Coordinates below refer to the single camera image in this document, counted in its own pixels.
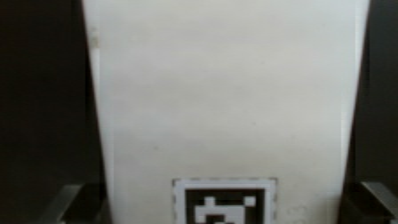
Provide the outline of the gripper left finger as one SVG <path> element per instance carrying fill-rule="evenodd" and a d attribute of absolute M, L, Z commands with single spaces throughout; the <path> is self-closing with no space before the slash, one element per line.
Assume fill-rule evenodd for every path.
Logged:
<path fill-rule="evenodd" d="M 65 185 L 33 224 L 111 224 L 100 183 Z"/>

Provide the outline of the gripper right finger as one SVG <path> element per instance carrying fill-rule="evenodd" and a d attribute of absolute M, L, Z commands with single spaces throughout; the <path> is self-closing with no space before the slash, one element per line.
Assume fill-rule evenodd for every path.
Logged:
<path fill-rule="evenodd" d="M 398 196 L 379 182 L 358 182 L 342 195 L 337 224 L 398 224 Z"/>

